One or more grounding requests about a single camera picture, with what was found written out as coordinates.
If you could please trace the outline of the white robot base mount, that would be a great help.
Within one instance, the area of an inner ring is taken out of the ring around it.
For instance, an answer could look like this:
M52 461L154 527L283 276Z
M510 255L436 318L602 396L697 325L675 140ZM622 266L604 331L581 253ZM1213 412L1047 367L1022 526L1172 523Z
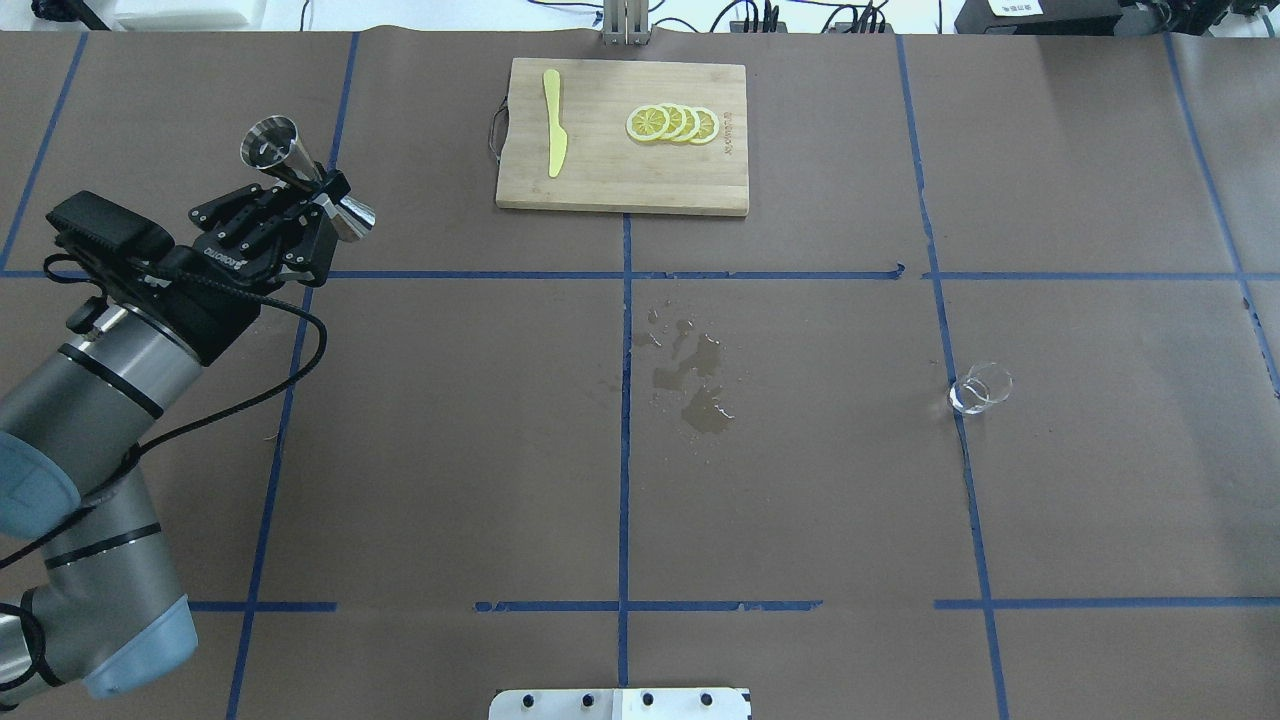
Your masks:
M748 689L732 687L509 689L489 719L751 719Z

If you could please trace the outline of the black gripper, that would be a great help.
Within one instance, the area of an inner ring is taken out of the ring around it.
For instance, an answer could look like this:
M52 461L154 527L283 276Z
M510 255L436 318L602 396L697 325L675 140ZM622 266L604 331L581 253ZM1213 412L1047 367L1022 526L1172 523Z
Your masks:
M188 210L202 231L180 245L150 227L150 311L204 366L216 361L288 283L320 287L339 243L324 193L283 181L253 183Z

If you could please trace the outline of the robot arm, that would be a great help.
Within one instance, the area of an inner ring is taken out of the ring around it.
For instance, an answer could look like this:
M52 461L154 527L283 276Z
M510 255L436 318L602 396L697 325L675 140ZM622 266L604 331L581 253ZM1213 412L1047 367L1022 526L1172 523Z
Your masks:
M3 711L83 683L95 698L170 673L198 637L141 470L150 451L296 386L320 363L326 328L275 300L289 282L326 281L349 182L247 184L189 210L180 245L160 224L97 193L59 202L56 252L96 288L67 319L70 338L3 397L3 534L41 552L47 583L3 601ZM317 347L284 380L151 437L175 401L257 319L289 313Z

